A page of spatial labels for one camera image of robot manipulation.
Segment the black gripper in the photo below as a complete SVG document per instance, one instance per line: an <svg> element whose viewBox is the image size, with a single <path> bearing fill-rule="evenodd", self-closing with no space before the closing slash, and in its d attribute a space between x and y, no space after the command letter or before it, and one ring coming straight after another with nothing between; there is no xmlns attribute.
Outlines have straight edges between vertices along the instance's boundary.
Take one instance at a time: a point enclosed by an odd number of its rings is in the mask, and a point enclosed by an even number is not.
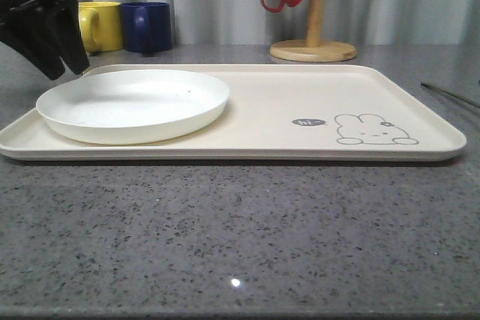
<svg viewBox="0 0 480 320"><path fill-rule="evenodd" d="M1 0L1 41L52 80L65 72L62 59L79 75L89 60L78 15L77 0Z"/></svg>

